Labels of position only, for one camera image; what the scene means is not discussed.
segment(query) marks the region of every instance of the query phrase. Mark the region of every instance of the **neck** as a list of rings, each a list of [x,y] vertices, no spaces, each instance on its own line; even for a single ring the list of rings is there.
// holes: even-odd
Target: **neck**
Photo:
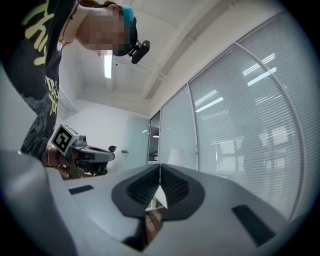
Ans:
[[[83,7],[81,5],[74,6],[68,20],[65,22],[63,29],[60,34],[60,39],[63,39],[64,42],[72,42],[75,40],[78,29],[84,19],[87,17],[89,13],[89,8]]]

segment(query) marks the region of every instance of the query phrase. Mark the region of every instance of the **black t-shirt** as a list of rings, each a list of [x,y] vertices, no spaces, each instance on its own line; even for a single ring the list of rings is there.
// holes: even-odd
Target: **black t-shirt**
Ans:
[[[10,23],[1,60],[15,89],[37,114],[21,151],[44,162],[57,118],[62,54],[57,44],[76,0],[22,2],[27,6],[20,5],[20,17]]]

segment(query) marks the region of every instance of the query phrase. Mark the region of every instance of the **white marker cube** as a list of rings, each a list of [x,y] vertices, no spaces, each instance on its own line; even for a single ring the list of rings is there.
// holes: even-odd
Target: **white marker cube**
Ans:
[[[77,133],[70,126],[62,123],[53,136],[52,144],[63,156],[66,156],[70,146],[79,138],[79,133]]]

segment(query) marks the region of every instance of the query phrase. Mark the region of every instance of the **ear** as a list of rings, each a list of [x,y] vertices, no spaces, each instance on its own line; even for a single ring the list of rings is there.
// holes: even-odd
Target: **ear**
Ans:
[[[118,5],[118,4],[110,4],[108,7],[107,7],[109,10],[117,10],[119,12],[122,11],[122,6],[121,5]]]

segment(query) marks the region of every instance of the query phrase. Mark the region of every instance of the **necklace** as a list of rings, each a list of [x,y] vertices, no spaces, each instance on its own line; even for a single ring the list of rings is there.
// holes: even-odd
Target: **necklace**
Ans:
[[[74,11],[72,12],[70,18],[68,19],[68,22],[66,23],[66,26],[64,27],[64,30],[63,30],[63,33],[62,33],[62,37],[61,37],[60,40],[59,40],[59,42],[62,44],[62,47],[66,46],[66,45],[68,45],[68,44],[71,44],[71,43],[73,42],[73,41],[66,42],[66,41],[64,40],[64,36],[65,36],[65,32],[66,32],[66,29],[67,29],[67,27],[68,27],[68,25],[69,25],[70,20],[73,20],[73,19],[74,19],[73,16],[74,16],[75,13],[77,12],[78,6],[79,6],[79,2],[77,1],[77,4],[76,4],[75,9],[74,9]]]

